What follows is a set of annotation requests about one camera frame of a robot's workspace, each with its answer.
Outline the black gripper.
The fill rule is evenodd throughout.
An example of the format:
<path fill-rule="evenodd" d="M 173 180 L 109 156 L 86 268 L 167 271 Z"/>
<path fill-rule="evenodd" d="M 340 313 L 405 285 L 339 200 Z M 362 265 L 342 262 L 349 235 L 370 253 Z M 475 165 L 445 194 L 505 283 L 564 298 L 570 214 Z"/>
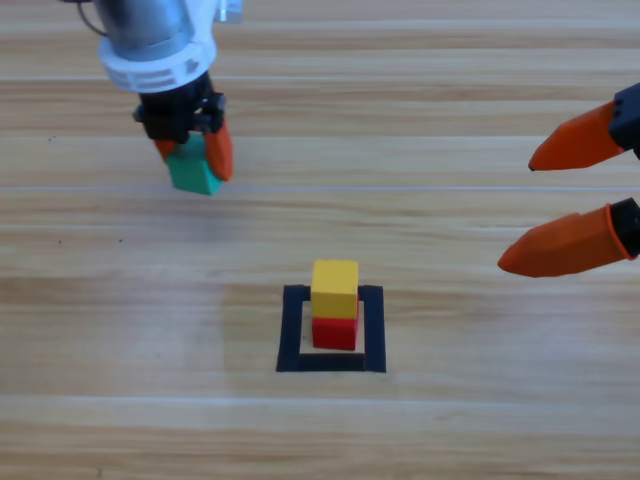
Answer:
<path fill-rule="evenodd" d="M 140 94 L 134 119 L 166 161 L 176 143 L 186 143 L 191 131 L 204 133 L 205 156 L 214 176 L 229 181 L 233 175 L 233 144 L 224 120 L 226 97 L 214 90 L 208 73 L 165 92 Z"/>

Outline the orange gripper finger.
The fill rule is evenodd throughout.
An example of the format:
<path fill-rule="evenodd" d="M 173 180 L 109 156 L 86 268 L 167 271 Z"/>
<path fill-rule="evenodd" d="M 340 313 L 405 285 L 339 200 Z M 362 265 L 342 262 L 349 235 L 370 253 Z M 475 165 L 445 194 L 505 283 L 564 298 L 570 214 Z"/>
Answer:
<path fill-rule="evenodd" d="M 639 205 L 632 198 L 530 229 L 498 266 L 532 278 L 578 274 L 639 256 Z"/>
<path fill-rule="evenodd" d="M 639 157 L 639 84 L 560 124 L 536 149 L 531 171 L 584 169 L 632 151 Z"/>

